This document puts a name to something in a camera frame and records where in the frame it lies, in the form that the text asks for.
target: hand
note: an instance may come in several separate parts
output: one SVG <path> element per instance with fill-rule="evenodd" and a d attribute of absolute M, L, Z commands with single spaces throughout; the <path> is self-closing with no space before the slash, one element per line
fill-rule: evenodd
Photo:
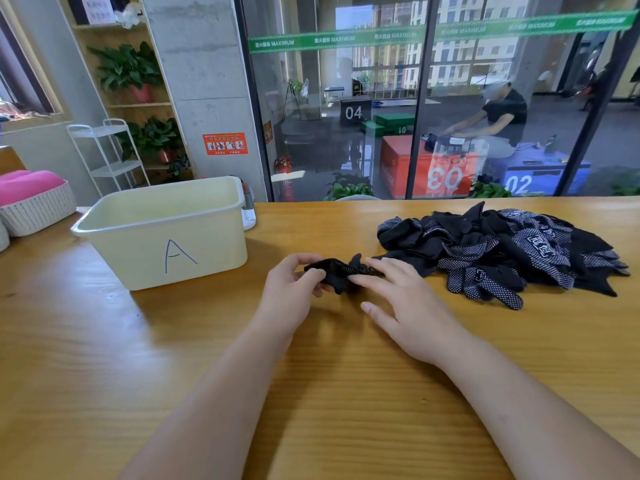
<path fill-rule="evenodd" d="M 441 367 L 469 333 L 413 266 L 390 258 L 368 258 L 365 263 L 387 279 L 355 274 L 350 281 L 386 298 L 396 317 L 373 303 L 364 302 L 362 309 L 411 357 Z"/>
<path fill-rule="evenodd" d="M 326 276 L 323 269 L 296 272 L 300 264 L 311 264 L 322 259 L 319 254 L 290 254 L 270 270 L 253 322 L 266 324 L 270 330 L 283 332 L 286 338 L 291 338 L 309 313 L 311 295 L 321 297 L 322 289 L 333 290 L 330 286 L 320 284 Z"/>

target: number 03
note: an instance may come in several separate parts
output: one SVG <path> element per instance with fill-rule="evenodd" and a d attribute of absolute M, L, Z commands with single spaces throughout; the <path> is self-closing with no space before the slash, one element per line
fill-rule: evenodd
<path fill-rule="evenodd" d="M 455 177 L 455 181 L 452 182 L 454 173 L 456 174 L 456 177 Z M 443 175 L 444 175 L 444 170 L 442 168 L 432 169 L 429 172 L 429 181 L 427 184 L 428 187 L 431 190 L 438 190 L 442 185 L 442 183 L 439 182 L 438 180 L 439 180 L 439 177 L 442 177 Z M 444 179 L 444 186 L 449 190 L 457 189 L 461 181 L 462 181 L 462 170 L 460 170 L 460 168 L 458 167 L 454 167 L 451 170 L 449 170 L 449 172 L 447 173 L 447 176 Z"/>

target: green leaves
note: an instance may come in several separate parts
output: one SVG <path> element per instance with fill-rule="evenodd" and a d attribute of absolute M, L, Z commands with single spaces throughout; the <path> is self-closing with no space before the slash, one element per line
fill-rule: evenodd
<path fill-rule="evenodd" d="M 329 194 L 323 200 L 338 200 L 350 195 L 373 195 L 373 190 L 367 184 L 347 184 L 335 183 Z"/>
<path fill-rule="evenodd" d="M 147 42 L 142 42 L 138 51 L 128 44 L 117 49 L 87 49 L 100 58 L 101 65 L 97 70 L 100 85 L 105 91 L 113 92 L 132 85 L 141 89 L 143 84 L 159 86 L 163 83 L 156 54 Z"/>
<path fill-rule="evenodd" d="M 503 198 L 511 197 L 511 192 L 505 190 L 504 187 L 497 183 L 484 184 L 476 182 L 473 184 L 471 198 Z"/>
<path fill-rule="evenodd" d="M 135 123 L 127 123 L 133 141 L 141 155 L 157 157 L 160 150 L 180 151 L 184 148 L 178 123 L 174 118 L 160 121 L 153 117 L 140 128 Z M 122 159 L 128 160 L 135 155 L 133 147 L 126 133 L 116 135 L 122 144 Z"/>

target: right hand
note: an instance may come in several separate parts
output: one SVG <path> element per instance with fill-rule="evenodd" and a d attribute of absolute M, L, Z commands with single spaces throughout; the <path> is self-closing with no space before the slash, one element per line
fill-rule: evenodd
<path fill-rule="evenodd" d="M 391 258 L 367 258 L 365 263 L 387 279 L 354 274 L 350 281 L 386 298 L 396 316 L 367 301 L 361 304 L 364 312 L 411 357 L 441 366 L 469 332 L 410 264 Z"/>

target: fire extinguisher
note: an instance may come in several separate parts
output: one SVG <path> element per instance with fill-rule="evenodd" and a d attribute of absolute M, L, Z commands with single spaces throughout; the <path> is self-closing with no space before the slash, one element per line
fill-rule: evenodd
<path fill-rule="evenodd" d="M 293 168 L 291 167 L 291 157 L 287 154 L 284 154 L 280 158 L 278 158 L 273 164 L 274 170 L 276 173 L 292 173 Z M 285 202 L 295 202 L 295 197 L 293 196 L 293 182 L 291 180 L 283 180 L 280 185 L 280 197 Z"/>

